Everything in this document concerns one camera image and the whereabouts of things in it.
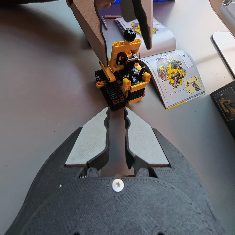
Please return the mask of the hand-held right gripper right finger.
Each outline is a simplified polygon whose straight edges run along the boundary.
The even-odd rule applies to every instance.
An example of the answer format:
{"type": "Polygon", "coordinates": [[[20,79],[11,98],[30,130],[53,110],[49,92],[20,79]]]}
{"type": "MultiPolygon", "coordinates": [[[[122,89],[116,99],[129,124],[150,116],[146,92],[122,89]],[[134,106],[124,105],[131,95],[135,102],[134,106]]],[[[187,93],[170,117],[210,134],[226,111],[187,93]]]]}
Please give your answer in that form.
{"type": "Polygon", "coordinates": [[[128,169],[169,166],[152,127],[129,108],[124,108],[125,159],[128,169]]]}

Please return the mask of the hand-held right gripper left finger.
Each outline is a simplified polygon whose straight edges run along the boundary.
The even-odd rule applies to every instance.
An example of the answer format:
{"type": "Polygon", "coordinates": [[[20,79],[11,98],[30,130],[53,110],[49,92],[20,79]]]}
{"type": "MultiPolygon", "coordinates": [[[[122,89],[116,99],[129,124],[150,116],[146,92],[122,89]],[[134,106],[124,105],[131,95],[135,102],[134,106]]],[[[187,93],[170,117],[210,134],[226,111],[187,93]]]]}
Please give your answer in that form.
{"type": "Polygon", "coordinates": [[[105,107],[83,125],[65,162],[67,167],[101,170],[109,160],[110,108],[105,107]]]}

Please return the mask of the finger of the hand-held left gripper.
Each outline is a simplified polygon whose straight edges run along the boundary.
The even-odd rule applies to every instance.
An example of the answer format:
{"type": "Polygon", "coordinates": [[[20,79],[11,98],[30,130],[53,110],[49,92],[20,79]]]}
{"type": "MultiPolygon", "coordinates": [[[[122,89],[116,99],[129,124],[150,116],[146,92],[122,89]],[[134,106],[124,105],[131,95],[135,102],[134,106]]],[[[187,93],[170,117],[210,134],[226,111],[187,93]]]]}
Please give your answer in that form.
{"type": "Polygon", "coordinates": [[[126,22],[137,19],[140,31],[148,50],[152,48],[153,1],[152,0],[121,0],[122,17],[126,22]]]}
{"type": "Polygon", "coordinates": [[[72,12],[95,54],[107,67],[107,46],[102,32],[102,21],[94,0],[71,0],[72,12]]]}

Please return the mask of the yellow lego bulldozer model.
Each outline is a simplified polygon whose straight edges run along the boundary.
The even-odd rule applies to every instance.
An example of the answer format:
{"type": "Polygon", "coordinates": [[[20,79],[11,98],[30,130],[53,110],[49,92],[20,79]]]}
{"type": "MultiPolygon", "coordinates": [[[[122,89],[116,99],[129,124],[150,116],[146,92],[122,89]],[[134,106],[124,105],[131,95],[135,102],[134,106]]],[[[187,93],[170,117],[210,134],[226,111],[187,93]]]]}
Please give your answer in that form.
{"type": "Polygon", "coordinates": [[[145,95],[145,87],[150,82],[151,75],[146,72],[146,67],[138,63],[137,53],[142,41],[136,38],[136,31],[127,28],[124,32],[124,41],[114,42],[108,66],[105,67],[100,61],[110,83],[120,80],[126,104],[140,101],[145,95]]]}

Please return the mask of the open lego instruction booklet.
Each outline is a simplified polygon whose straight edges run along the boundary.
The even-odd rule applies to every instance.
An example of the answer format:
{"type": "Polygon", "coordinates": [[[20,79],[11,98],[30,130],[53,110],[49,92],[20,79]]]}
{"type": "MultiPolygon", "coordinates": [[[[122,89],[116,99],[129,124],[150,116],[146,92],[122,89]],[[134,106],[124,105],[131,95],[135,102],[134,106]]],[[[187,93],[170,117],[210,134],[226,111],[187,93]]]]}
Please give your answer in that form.
{"type": "Polygon", "coordinates": [[[153,18],[152,48],[147,50],[138,20],[126,22],[123,18],[114,20],[124,35],[127,28],[136,32],[136,40],[141,46],[136,54],[138,65],[131,71],[123,72],[132,85],[149,80],[149,75],[160,94],[166,110],[186,103],[205,93],[199,71],[193,59],[182,50],[176,49],[173,33],[153,18]]]}

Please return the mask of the dark lego set box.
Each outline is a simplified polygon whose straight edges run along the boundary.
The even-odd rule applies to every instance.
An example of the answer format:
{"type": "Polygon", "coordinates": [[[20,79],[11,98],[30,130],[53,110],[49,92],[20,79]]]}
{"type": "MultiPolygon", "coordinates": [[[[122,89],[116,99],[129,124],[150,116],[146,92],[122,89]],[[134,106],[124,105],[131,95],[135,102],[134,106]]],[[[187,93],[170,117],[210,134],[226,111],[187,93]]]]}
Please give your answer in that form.
{"type": "Polygon", "coordinates": [[[210,96],[235,139],[235,81],[212,92],[210,96]]]}

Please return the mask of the white stand base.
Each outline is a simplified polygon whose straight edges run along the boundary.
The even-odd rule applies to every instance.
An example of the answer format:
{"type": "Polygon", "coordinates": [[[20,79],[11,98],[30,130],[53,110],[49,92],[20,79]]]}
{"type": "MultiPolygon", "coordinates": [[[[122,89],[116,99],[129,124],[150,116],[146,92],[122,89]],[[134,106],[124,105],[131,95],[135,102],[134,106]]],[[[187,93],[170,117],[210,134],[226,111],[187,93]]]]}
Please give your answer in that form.
{"type": "Polygon", "coordinates": [[[235,38],[228,31],[217,31],[212,41],[223,58],[225,64],[235,78],[235,38]]]}

